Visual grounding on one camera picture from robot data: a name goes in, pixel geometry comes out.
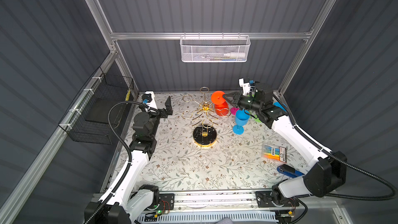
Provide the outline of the magenta wine glass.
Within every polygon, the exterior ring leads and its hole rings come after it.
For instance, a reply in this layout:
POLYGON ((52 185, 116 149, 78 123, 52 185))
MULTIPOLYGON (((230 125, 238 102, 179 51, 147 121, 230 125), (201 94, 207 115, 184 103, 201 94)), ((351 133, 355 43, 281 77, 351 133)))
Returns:
POLYGON ((237 111, 239 111, 239 108, 236 108, 236 107, 230 108, 230 112, 231 112, 231 114, 234 115, 234 116, 236 115, 237 111))

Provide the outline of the blue wine glass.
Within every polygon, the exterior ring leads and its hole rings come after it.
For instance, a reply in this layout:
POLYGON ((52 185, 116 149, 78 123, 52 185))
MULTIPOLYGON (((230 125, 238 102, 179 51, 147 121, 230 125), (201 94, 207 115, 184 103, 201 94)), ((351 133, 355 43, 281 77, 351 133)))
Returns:
POLYGON ((287 110, 286 110, 279 102, 274 102, 273 105, 276 106, 276 107, 279 107, 279 108, 282 109, 284 112, 287 112, 287 110))
POLYGON ((244 133, 244 125, 247 124, 250 116, 243 110, 238 110, 235 113, 235 125, 233 127, 233 132, 237 135, 242 135, 244 133))

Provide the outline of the red wine glass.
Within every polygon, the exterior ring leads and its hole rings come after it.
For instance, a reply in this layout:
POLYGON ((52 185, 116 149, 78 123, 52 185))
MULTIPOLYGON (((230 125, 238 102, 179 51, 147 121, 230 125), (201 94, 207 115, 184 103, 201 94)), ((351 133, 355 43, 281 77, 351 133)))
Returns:
POLYGON ((228 117, 231 115, 229 105, 226 99, 223 97, 225 93, 223 91, 215 91, 211 95, 211 102, 214 105, 215 112, 218 116, 228 117))

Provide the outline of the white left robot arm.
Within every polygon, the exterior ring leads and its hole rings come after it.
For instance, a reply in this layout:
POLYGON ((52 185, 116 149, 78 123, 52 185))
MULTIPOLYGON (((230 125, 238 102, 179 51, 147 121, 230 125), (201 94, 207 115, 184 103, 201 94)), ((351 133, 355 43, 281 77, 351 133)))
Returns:
POLYGON ((143 185, 132 195, 137 179, 149 163, 156 145, 155 139, 160 120, 173 114, 171 98, 165 102, 165 108, 158 109, 154 93, 146 92, 140 102, 133 102, 142 111, 133 119, 131 144, 120 136, 119 142, 127 151, 128 158, 122 170, 109 189, 96 202, 90 202, 85 209, 86 224, 133 224, 147 208, 159 204, 159 188, 143 185))

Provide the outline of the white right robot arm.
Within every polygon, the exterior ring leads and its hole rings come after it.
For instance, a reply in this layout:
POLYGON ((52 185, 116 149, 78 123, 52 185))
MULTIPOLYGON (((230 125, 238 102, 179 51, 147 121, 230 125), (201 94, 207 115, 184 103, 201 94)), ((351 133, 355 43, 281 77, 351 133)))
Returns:
POLYGON ((271 198, 283 206, 290 198, 316 196, 322 198, 346 182, 347 161, 341 152, 332 152, 307 135, 293 120, 287 106, 274 95, 269 85, 254 82, 245 85, 248 94, 235 91, 222 97, 233 107, 253 111, 262 123, 282 136, 305 159, 310 170, 272 187, 271 198))

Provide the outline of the gold wine glass rack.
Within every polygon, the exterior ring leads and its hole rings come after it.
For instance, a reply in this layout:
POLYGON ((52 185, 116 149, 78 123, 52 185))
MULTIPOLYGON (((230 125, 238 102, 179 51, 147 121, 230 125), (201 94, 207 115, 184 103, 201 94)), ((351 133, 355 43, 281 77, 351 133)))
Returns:
POLYGON ((214 146, 218 137, 216 127, 219 123, 217 121, 221 118, 215 112, 211 97, 208 97, 209 93, 210 90, 208 87, 201 87, 200 94, 202 98, 200 102, 194 99, 189 93, 186 93, 182 97, 185 103, 194 102, 197 105, 197 108, 194 110, 184 110, 181 116, 184 120, 192 121, 194 143, 201 148, 211 148, 214 146))

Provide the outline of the white tube in basket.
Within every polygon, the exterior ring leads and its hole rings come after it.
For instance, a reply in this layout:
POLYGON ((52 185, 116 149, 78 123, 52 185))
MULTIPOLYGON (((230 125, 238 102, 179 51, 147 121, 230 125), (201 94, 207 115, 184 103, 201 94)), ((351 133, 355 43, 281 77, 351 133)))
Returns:
POLYGON ((246 57, 246 54, 243 52, 231 52, 223 54, 223 57, 231 59, 244 59, 246 57))

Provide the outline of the pack of coloured markers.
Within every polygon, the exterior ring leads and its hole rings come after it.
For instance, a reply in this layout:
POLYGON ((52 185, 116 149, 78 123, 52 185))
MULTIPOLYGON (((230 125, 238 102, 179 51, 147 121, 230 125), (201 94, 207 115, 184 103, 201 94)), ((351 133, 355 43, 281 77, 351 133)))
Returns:
POLYGON ((284 147, 263 145, 262 154, 264 157, 268 159, 277 160, 282 163, 287 163, 287 149, 284 147))

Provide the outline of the floral table mat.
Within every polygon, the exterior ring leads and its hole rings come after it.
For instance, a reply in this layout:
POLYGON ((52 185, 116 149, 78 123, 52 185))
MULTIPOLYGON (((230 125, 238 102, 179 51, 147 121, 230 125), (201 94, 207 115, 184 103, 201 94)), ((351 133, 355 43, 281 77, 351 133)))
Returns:
POLYGON ((305 159, 285 139, 253 119, 237 135, 234 116, 218 117, 215 143, 197 145, 193 131, 194 124, 202 120, 196 112, 203 97, 200 93, 155 94, 159 108, 170 98, 174 112, 161 120, 155 152, 135 189, 144 184, 156 185, 161 191, 270 188, 286 177, 277 171, 277 161, 263 156, 263 145, 285 147, 288 165, 302 173, 309 171, 305 159))

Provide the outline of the blue stapler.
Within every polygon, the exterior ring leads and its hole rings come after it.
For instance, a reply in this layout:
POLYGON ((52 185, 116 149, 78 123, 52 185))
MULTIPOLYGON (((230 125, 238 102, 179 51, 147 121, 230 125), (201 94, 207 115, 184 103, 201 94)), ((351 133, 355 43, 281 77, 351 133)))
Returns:
POLYGON ((305 174, 296 170, 295 168, 287 165, 287 164, 282 164, 277 167, 277 171, 283 175, 286 175, 290 178, 296 178, 300 176, 304 176, 305 174))

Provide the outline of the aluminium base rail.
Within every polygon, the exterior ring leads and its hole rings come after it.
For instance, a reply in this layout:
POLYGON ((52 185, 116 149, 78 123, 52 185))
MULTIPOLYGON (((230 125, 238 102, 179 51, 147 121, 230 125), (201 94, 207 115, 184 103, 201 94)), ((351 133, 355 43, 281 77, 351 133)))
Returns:
POLYGON ((293 198, 283 206, 270 190, 164 191, 149 205, 149 190, 128 197, 133 224, 350 224, 351 218, 331 198, 293 198))

